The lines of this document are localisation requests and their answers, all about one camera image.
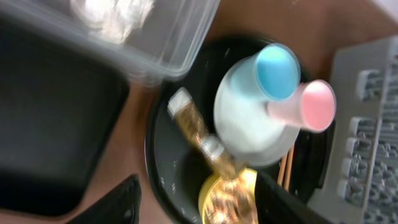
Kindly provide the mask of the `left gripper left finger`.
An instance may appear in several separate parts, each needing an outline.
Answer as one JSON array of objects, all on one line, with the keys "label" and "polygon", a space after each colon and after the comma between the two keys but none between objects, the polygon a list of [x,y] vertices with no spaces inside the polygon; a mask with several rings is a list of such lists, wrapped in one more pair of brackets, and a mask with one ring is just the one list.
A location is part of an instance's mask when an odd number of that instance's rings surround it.
[{"label": "left gripper left finger", "polygon": [[138,224],[142,191],[132,174],[67,224]]}]

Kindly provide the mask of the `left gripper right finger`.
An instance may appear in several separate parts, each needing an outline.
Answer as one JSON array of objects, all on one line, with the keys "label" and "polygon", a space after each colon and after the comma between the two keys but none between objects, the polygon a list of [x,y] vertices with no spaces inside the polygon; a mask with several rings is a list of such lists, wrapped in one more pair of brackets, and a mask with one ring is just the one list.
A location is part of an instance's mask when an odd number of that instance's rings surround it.
[{"label": "left gripper right finger", "polygon": [[257,173],[254,195],[260,224],[331,224],[268,174]]}]

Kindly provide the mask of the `food scraps pile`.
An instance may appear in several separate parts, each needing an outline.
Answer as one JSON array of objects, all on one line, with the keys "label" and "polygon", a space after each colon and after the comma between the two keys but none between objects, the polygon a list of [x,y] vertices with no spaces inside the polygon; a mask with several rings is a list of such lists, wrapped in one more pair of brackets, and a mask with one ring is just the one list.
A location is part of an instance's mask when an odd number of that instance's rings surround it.
[{"label": "food scraps pile", "polygon": [[210,224],[257,224],[254,196],[243,177],[221,180],[205,202],[205,220]]}]

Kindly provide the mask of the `yellow bowl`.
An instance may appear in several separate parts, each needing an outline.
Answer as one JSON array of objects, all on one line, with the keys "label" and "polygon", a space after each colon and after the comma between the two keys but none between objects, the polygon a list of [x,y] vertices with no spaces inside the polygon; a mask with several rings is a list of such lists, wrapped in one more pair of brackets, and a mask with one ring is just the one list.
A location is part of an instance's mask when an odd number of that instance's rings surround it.
[{"label": "yellow bowl", "polygon": [[258,224],[254,190],[257,172],[244,169],[234,180],[218,174],[202,185],[198,210],[204,224]]}]

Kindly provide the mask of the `pink plastic cup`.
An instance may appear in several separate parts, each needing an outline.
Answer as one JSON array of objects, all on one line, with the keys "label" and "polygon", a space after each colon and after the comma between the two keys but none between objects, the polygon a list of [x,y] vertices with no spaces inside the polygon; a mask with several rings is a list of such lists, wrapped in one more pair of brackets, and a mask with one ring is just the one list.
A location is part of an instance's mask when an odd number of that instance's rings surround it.
[{"label": "pink plastic cup", "polygon": [[327,82],[315,80],[300,84],[287,100],[268,103],[267,113],[289,126],[320,133],[334,120],[336,98]]}]

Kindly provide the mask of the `gold snack wrapper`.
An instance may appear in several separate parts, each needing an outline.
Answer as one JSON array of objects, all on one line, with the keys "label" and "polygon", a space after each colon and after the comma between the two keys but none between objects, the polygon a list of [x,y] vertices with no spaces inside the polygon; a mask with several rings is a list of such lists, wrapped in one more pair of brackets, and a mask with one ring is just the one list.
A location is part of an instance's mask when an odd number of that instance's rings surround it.
[{"label": "gold snack wrapper", "polygon": [[181,87],[172,95],[167,109],[187,141],[203,154],[216,173],[226,180],[239,177],[246,166],[245,163],[236,160],[217,135],[210,133],[186,88]]}]

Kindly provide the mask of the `blue plastic cup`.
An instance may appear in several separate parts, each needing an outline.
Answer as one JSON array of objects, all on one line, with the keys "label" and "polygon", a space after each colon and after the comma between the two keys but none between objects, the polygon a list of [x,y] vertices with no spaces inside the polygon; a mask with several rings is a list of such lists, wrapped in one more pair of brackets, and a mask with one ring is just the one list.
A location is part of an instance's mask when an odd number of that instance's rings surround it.
[{"label": "blue plastic cup", "polygon": [[230,76],[231,87],[253,100],[282,101],[290,98],[301,79],[300,64],[285,45],[269,44],[239,61]]}]

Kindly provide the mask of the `white napkin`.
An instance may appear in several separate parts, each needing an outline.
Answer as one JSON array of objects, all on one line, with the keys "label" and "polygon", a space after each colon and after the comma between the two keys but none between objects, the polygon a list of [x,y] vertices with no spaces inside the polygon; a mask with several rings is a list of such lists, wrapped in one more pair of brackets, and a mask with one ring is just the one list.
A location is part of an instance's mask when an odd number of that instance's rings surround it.
[{"label": "white napkin", "polygon": [[154,0],[70,0],[70,9],[88,32],[104,41],[122,44],[141,29]]}]

